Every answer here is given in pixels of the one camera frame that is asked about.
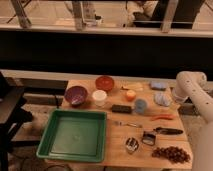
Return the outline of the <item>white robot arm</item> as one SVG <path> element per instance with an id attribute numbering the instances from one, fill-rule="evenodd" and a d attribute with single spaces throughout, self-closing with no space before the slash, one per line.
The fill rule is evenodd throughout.
<path id="1" fill-rule="evenodd" d="M 178 103 L 190 98 L 206 121 L 197 141 L 192 171 L 213 171 L 213 98 L 203 90 L 206 82 L 207 76 L 203 72 L 181 71 L 172 90 L 173 99 Z"/>

